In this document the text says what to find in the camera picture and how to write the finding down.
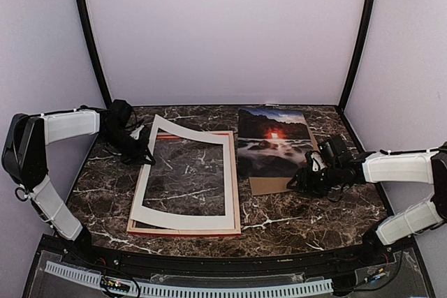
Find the clear acrylic sheet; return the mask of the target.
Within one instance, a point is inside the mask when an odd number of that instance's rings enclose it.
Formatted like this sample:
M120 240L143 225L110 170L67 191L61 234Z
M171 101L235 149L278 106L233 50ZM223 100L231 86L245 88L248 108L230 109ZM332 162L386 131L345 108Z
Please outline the clear acrylic sheet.
M171 214L224 216L223 146L157 135L142 206Z

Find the wooden red-edged picture frame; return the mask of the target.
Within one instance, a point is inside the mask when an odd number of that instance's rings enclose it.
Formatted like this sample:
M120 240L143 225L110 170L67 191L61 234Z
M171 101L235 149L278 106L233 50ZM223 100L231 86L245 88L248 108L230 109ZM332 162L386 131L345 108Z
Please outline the wooden red-edged picture frame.
M222 237L241 233L232 131L170 131L149 141L155 165L140 170L129 234Z

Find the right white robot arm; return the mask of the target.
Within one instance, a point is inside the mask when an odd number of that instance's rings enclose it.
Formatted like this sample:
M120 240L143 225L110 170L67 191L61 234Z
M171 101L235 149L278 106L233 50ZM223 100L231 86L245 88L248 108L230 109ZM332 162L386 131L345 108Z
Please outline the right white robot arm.
M306 165L289 180L289 190L325 197L336 186L384 181L418 182L433 194L418 204L374 224L362 237L356 259L370 266L389 246L404 237L435 229L446 222L446 146L413 151L364 151L352 154L339 135L305 154Z

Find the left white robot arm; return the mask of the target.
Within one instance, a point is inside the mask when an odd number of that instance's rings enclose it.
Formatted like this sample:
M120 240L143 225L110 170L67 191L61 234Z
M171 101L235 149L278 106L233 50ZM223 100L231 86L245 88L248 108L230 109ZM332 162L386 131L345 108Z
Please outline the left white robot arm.
M98 251L90 246L89 230L72 214L52 185L46 147L84 135L102 136L116 149L122 163L154 165L147 135L131 134L129 119L134 109L125 100L114 100L109 108L85 105L60 112L15 114L1 156L3 169L24 193L39 216L66 241L74 244L72 257L83 267L98 262Z

